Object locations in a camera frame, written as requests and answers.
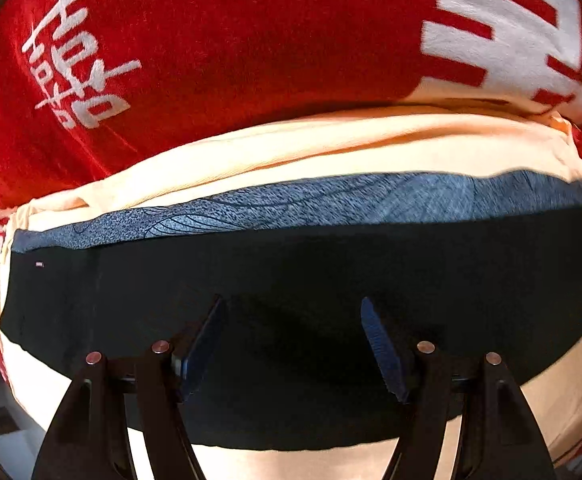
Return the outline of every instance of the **metal screw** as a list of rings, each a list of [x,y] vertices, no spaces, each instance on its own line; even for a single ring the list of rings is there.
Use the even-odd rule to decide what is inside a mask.
[[[151,345],[151,350],[156,354],[164,354],[164,352],[169,351],[169,342],[164,339],[160,339]]]
[[[87,355],[87,365],[96,365],[102,360],[100,352],[91,352]]]
[[[423,354],[433,354],[436,351],[436,346],[430,341],[420,341],[418,343],[418,350]]]
[[[485,356],[485,359],[487,359],[487,362],[490,365],[494,365],[494,366],[497,366],[502,362],[502,357],[500,357],[500,354],[497,354],[496,352],[489,352]]]

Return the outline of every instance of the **blue gray fabric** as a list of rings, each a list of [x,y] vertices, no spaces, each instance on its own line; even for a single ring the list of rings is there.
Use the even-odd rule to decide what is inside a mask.
[[[247,187],[173,206],[104,214],[48,231],[18,230],[12,250],[87,249],[165,236],[298,226],[484,220],[582,206],[582,182],[513,171],[331,176]]]

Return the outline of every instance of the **black fabric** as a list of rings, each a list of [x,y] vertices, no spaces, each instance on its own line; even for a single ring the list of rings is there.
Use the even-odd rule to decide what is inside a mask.
[[[215,293],[232,310],[185,406],[193,443],[298,450],[392,438],[402,413],[365,339],[361,298],[447,351],[500,352],[527,381],[582,336],[582,207],[13,254],[0,327],[70,377],[91,350],[130,356],[169,338]]]

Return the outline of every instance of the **red cloth with white characters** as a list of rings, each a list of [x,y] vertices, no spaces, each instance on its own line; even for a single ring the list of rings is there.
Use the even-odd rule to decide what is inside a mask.
[[[0,226],[203,137],[453,97],[582,123],[580,1],[8,0]]]

